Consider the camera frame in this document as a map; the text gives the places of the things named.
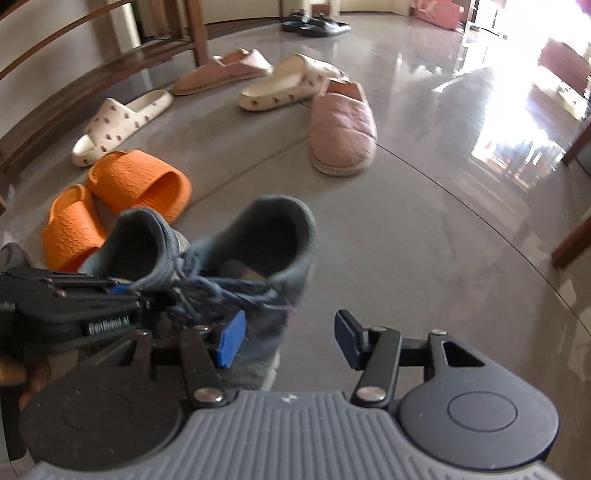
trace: glossy tile floor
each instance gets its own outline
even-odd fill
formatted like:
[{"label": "glossy tile floor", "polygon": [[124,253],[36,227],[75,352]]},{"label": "glossy tile floor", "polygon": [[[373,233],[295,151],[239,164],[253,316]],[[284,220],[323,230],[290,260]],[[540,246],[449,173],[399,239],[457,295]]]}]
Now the glossy tile floor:
[{"label": "glossy tile floor", "polygon": [[[548,462],[565,478],[588,480],[591,252],[560,272],[549,260],[591,207],[589,176],[557,163],[577,122],[532,87],[535,58],[514,46],[395,15],[345,20],[353,29],[340,38],[303,39],[271,25],[217,38],[210,51],[257,48],[271,63],[303,53],[361,82],[380,145],[363,175],[315,171],[310,102],[245,112],[236,99],[247,82],[176,99],[123,148],[189,176],[193,201],[175,224],[189,239],[224,227],[261,194],[293,195],[312,208],[318,268],[290,323],[276,389],[351,392],[358,376],[332,334],[339,308],[405,336],[443,328],[550,396],[561,430]],[[183,54],[108,94],[129,101],[192,68]],[[20,242],[40,264],[51,201],[85,175],[69,159],[80,129],[21,174],[14,206],[0,216],[3,240]],[[419,379],[403,375],[399,392]],[[30,460],[13,463],[0,473],[13,478]]]}]

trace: finger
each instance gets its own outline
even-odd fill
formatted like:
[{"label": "finger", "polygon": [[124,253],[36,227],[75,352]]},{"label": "finger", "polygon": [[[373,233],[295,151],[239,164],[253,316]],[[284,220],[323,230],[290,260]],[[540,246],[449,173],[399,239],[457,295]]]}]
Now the finger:
[{"label": "finger", "polygon": [[27,381],[27,369],[14,358],[0,356],[0,385],[10,387]]},{"label": "finger", "polygon": [[35,394],[39,393],[43,388],[49,385],[51,381],[51,366],[47,358],[43,358],[29,373],[28,385],[29,390]]},{"label": "finger", "polygon": [[33,394],[28,391],[25,390],[20,398],[18,399],[18,410],[19,411],[23,411],[25,409],[25,407],[27,406],[27,403],[29,403],[29,400],[31,399],[31,397],[33,396]]}]

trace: gray sneaker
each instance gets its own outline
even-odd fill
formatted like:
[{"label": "gray sneaker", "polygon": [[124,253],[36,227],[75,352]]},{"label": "gray sneaker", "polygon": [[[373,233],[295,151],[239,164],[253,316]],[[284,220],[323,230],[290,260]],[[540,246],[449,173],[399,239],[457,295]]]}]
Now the gray sneaker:
[{"label": "gray sneaker", "polygon": [[176,260],[188,246],[155,210],[130,208],[119,214],[103,246],[78,272],[131,282],[129,288],[136,291],[168,288]]},{"label": "gray sneaker", "polygon": [[30,267],[31,260],[16,242],[10,242],[0,249],[0,272],[12,267]]},{"label": "gray sneaker", "polygon": [[229,390],[270,389],[287,319],[313,274],[316,223],[292,197],[258,198],[225,231],[181,255],[174,312],[186,324],[212,325],[229,311],[246,312],[246,335],[220,376]]}]

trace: wooden table leg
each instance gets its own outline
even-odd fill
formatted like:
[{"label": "wooden table leg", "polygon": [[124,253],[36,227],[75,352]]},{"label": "wooden table leg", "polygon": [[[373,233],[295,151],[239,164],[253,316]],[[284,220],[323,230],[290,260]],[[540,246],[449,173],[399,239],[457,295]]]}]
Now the wooden table leg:
[{"label": "wooden table leg", "polygon": [[164,11],[166,12],[166,23],[170,31],[171,38],[183,38],[183,24],[181,22],[181,15],[178,11],[176,0],[164,0]]},{"label": "wooden table leg", "polygon": [[565,268],[591,245],[591,216],[574,229],[552,252],[552,262],[558,268]]},{"label": "wooden table leg", "polygon": [[568,165],[570,162],[572,162],[574,160],[574,158],[577,156],[577,154],[579,152],[581,152],[583,147],[585,145],[587,145],[590,141],[591,141],[591,124],[589,124],[587,126],[587,128],[585,128],[585,130],[583,130],[581,132],[581,134],[579,135],[577,140],[574,141],[572,146],[564,154],[564,157],[562,157],[562,162],[565,165]]},{"label": "wooden table leg", "polygon": [[168,33],[168,22],[166,21],[163,0],[150,0],[149,6],[152,20],[154,21],[156,36],[162,37]]},{"label": "wooden table leg", "polygon": [[195,56],[195,65],[205,65],[209,60],[207,53],[207,28],[203,24],[201,17],[200,0],[184,0],[187,10],[187,20],[189,22],[189,35],[193,40],[193,55]]}]

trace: pink slipper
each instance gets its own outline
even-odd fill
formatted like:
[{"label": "pink slipper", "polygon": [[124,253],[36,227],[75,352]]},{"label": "pink slipper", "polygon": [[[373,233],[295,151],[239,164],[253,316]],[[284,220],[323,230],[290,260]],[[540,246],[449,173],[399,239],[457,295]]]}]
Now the pink slipper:
[{"label": "pink slipper", "polygon": [[371,165],[375,149],[374,115],[361,85],[326,79],[312,106],[312,165],[327,175],[355,175]]},{"label": "pink slipper", "polygon": [[258,50],[239,48],[224,57],[213,57],[203,67],[180,76],[174,84],[175,95],[191,95],[239,80],[273,73],[273,65]]}]

